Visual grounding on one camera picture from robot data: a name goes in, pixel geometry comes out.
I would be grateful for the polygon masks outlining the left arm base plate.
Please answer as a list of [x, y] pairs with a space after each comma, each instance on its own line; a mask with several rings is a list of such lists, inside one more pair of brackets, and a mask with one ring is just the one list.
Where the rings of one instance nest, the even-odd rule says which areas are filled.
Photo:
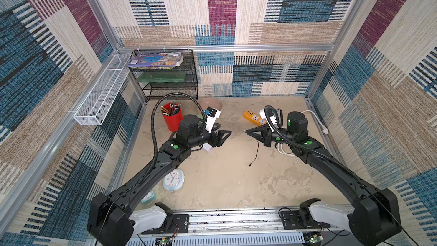
[[188, 214], [172, 214], [168, 215], [164, 223], [157, 229], [141, 232], [142, 235], [163, 235], [173, 234], [176, 232], [187, 233], [190, 216]]

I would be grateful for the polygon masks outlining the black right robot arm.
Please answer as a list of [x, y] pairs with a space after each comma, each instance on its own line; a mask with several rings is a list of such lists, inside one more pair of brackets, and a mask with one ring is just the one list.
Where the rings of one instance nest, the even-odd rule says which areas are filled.
[[266, 124], [246, 130], [264, 146], [287, 144], [293, 155], [321, 173], [349, 201], [342, 209], [313, 198], [300, 204], [304, 227], [326, 223], [350, 232], [361, 244], [376, 246], [402, 230], [398, 199], [389, 189], [380, 190], [336, 160], [318, 140], [308, 134], [308, 120], [302, 112], [282, 117], [280, 110], [267, 105]]

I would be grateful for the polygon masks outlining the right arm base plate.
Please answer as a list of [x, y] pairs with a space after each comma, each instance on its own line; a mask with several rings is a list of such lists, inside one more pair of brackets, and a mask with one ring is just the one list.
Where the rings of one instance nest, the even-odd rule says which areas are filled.
[[281, 209], [278, 212], [285, 230], [328, 229], [331, 225], [315, 221], [309, 213]]

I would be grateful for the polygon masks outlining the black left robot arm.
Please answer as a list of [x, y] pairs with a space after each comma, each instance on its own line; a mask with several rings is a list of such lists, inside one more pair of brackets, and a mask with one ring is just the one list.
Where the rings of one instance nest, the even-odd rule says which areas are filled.
[[161, 147], [155, 129], [151, 128], [154, 155], [133, 178], [108, 195], [97, 194], [91, 201], [87, 230], [103, 246], [124, 246], [134, 234], [139, 221], [131, 219], [143, 197], [166, 175], [177, 169], [192, 152], [203, 148], [221, 147], [231, 131], [222, 131], [216, 119], [218, 109], [200, 108], [202, 118], [185, 115], [176, 134]]

